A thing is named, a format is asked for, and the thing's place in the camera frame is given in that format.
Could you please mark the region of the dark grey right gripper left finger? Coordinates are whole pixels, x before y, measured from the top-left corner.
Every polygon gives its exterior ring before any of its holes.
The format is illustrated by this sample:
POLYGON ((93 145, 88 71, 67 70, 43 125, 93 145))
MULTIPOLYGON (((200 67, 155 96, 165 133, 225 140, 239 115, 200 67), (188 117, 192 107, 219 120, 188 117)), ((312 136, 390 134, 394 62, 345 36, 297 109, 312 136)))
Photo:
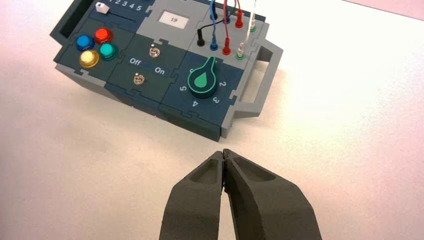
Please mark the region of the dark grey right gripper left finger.
POLYGON ((216 151, 173 186, 159 239, 218 239, 223 171, 223 153, 216 151))

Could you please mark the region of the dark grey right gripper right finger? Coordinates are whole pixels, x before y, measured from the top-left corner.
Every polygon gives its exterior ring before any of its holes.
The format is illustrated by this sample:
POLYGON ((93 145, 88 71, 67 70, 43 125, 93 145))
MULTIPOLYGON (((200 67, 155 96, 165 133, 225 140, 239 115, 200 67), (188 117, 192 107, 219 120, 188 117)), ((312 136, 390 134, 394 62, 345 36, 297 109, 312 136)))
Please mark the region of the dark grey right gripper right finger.
POLYGON ((236 239, 322 238, 314 209, 296 184, 230 149, 223 157, 236 239))

